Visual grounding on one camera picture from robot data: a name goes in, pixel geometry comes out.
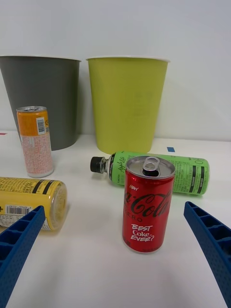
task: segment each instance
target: coke zero can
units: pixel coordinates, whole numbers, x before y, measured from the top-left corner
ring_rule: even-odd
[[[149,253],[164,241],[175,167],[163,158],[138,156],[127,162],[123,240]]]

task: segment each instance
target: yellow-green bin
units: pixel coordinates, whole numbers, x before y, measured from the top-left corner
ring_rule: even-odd
[[[169,61],[131,56],[87,60],[98,148],[108,154],[149,152]]]

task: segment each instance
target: white wall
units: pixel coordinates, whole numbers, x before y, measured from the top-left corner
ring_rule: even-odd
[[[157,137],[231,139],[230,0],[0,0],[0,54],[81,59],[81,131],[93,133],[95,55],[168,58]],[[0,78],[0,129],[15,129]]]

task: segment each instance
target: coca-cola logo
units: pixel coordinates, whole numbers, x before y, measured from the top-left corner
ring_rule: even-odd
[[[125,195],[125,204],[130,205],[132,213],[139,214],[139,216],[147,217],[152,215],[157,217],[162,215],[170,205],[172,191],[167,194],[146,194],[136,198],[135,195],[127,193]]]

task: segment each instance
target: barcode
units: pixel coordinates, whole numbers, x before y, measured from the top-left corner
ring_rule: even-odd
[[[37,117],[37,127],[38,127],[38,134],[45,134],[46,129],[45,129],[45,121],[43,117]]]
[[[31,206],[16,206],[16,205],[7,205],[5,207],[5,213],[10,215],[21,215],[24,216],[32,210]]]

